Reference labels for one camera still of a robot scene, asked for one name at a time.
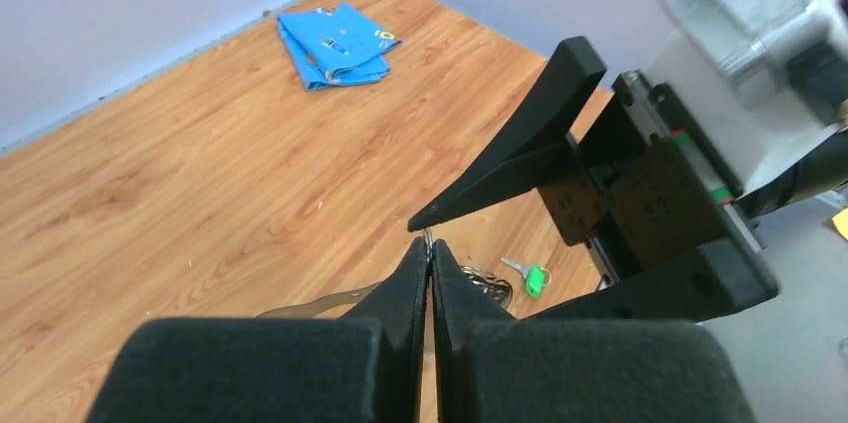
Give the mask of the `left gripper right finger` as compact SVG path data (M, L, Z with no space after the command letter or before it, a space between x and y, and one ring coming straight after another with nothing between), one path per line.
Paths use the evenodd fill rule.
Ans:
M725 352L684 321L524 319L431 248L442 422L751 422Z

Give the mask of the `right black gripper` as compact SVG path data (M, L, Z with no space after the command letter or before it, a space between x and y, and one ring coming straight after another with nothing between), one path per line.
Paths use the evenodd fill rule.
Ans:
M619 76L585 136L572 137L606 71L586 37L559 42L503 127L407 230L539 186L564 242L596 250L619 282L532 320L702 322L775 298L779 284L733 205L737 191L670 86L650 85L636 72Z

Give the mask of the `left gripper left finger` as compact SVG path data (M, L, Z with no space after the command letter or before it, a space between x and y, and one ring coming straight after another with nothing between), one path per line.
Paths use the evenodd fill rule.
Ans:
M91 422L415 422L430 261L335 319L163 318L119 351Z

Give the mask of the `key with green tag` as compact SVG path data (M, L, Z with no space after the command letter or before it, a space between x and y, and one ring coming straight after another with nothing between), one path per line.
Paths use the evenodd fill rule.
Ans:
M500 261L520 274L525 292L531 297L540 297L552 279L550 271L545 267L521 264L506 257L502 257Z

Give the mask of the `metal split keyring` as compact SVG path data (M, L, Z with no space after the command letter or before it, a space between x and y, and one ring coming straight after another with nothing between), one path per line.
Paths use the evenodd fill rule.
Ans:
M427 255L427 259L428 259L429 261L431 261L431 260L432 260L432 258L433 258L433 255L434 255L434 250L433 250L433 246L434 246L434 237L433 237L432 230L431 230L430 228L425 228L425 229L423 230L423 234L422 234L422 236L423 236L423 238L424 238L424 240L425 240L425 244L426 244L426 255Z

